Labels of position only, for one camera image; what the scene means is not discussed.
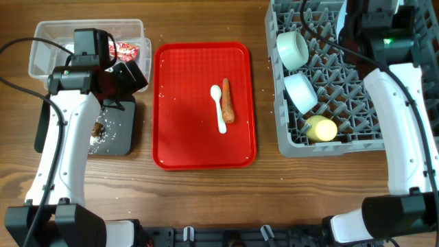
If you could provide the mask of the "small light blue bowl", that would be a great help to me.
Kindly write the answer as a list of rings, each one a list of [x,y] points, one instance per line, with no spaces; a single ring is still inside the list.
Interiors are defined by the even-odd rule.
[[[311,82],[303,73],[296,73],[284,78],[285,89],[294,106],[302,114],[308,113],[318,103],[318,98]]]

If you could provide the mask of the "white rice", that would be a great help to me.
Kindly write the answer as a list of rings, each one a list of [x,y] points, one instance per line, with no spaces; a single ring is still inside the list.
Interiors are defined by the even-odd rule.
[[[110,145],[116,140],[119,123],[116,110],[105,109],[99,113],[95,122],[100,122],[104,126],[104,131],[99,138],[90,137],[88,153],[92,154],[109,154]]]

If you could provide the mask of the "yellow plastic cup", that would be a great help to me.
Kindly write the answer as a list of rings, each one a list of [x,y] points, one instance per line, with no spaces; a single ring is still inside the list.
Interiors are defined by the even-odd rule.
[[[306,136],[315,142],[332,141],[338,132],[335,122],[321,115],[314,115],[305,123],[309,126]]]

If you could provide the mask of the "green bowl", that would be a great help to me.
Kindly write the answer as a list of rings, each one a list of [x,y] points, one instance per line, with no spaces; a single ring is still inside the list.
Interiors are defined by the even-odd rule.
[[[308,46],[300,32],[292,31],[279,34],[276,46],[283,65],[289,71],[297,70],[308,62]]]

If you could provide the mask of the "large light blue plate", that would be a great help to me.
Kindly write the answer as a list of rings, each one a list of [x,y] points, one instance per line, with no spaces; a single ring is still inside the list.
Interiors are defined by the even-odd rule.
[[[346,18],[346,7],[345,7],[345,5],[343,5],[339,11],[338,16],[337,16],[337,22],[336,22],[336,37],[337,38],[340,37],[342,28],[344,27],[345,18]]]

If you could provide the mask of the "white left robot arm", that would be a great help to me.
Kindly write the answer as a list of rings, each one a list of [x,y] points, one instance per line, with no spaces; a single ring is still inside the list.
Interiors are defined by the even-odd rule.
[[[111,34],[76,29],[74,49],[48,78],[48,126],[40,165],[24,205],[9,207],[5,227],[19,246],[152,246],[138,220],[105,221],[84,205],[88,141],[104,101],[148,85],[133,61],[117,62]]]

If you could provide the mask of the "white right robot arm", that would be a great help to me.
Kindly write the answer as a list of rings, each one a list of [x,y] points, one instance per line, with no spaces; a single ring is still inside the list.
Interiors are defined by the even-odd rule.
[[[333,216],[335,243],[438,230],[438,150],[423,97],[416,11],[408,1],[346,1],[337,21],[344,59],[356,66],[378,116],[389,194]]]

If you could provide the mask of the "brown food scrap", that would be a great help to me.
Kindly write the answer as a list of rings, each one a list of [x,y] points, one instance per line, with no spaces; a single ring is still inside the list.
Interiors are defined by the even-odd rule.
[[[91,136],[94,138],[99,138],[101,137],[103,131],[104,131],[104,126],[100,122],[95,122]]]

